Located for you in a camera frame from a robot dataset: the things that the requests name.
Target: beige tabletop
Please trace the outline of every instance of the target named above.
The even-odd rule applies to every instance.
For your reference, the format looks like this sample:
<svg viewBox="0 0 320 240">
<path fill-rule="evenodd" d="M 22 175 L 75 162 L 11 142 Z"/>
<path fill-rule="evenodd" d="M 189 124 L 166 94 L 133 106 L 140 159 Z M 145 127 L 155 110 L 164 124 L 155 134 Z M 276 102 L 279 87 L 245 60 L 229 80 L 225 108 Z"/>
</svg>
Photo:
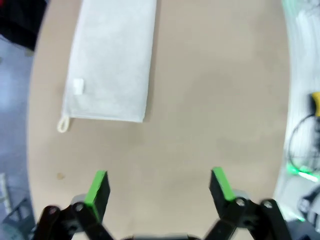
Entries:
<svg viewBox="0 0 320 240">
<path fill-rule="evenodd" d="M 144 123 L 75 119 L 61 134 L 80 4 L 51 1 L 34 58 L 28 171 L 36 217 L 86 193 L 97 170 L 108 170 L 103 223 L 116 238 L 204 236 L 217 219 L 214 166 L 254 201 L 271 197 L 290 80 L 281 1 L 159 0 Z"/>
</svg>

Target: green tape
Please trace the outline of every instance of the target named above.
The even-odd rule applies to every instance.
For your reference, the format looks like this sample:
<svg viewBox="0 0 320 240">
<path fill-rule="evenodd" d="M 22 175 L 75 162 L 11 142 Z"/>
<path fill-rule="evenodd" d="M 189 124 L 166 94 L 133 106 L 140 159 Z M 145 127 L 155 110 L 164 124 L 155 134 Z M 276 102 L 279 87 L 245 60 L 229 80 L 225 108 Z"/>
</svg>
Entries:
<svg viewBox="0 0 320 240">
<path fill-rule="evenodd" d="M 103 179 L 106 176 L 106 174 L 107 174 L 107 172 L 103 171 L 103 170 L 96 172 L 95 177 L 93 179 L 93 182 L 91 184 L 91 187 L 84 198 L 84 204 L 93 210 L 93 213 L 96 216 L 96 218 L 98 219 L 98 221 L 101 221 L 101 219 L 99 217 L 99 213 L 98 213 L 97 206 L 95 204 L 95 200 L 97 198 L 97 194 L 99 193 L 101 184 L 102 184 Z"/>
<path fill-rule="evenodd" d="M 234 194 L 222 167 L 214 167 L 212 171 L 219 182 L 224 199 L 230 202 L 233 201 L 236 198 L 236 195 Z"/>
</svg>

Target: black fabric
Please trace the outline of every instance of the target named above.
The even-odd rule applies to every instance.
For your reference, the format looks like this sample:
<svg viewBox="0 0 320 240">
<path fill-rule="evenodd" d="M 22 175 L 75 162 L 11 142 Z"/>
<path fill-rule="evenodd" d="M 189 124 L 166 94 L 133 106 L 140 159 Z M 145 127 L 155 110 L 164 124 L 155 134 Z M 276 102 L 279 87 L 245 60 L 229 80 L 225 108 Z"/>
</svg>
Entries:
<svg viewBox="0 0 320 240">
<path fill-rule="evenodd" d="M 35 50 L 46 7 L 45 0 L 0 0 L 0 34 Z"/>
</svg>

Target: white towel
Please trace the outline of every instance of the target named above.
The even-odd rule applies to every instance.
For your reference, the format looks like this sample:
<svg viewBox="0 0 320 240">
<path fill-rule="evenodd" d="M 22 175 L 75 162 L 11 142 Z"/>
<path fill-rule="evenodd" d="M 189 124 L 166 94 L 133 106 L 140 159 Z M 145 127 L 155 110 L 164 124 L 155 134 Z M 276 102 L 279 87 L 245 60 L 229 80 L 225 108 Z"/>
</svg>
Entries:
<svg viewBox="0 0 320 240">
<path fill-rule="evenodd" d="M 83 0 L 58 131 L 70 118 L 141 123 L 157 0 Z"/>
</svg>

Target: white tag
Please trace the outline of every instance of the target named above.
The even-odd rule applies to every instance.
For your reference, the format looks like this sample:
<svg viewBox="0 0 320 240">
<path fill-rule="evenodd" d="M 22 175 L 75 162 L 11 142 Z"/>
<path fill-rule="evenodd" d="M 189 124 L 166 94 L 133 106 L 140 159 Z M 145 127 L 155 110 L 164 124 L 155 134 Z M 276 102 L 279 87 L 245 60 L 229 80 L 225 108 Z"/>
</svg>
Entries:
<svg viewBox="0 0 320 240">
<path fill-rule="evenodd" d="M 73 79 L 73 94 L 82 95 L 84 93 L 85 81 L 82 78 Z"/>
</svg>

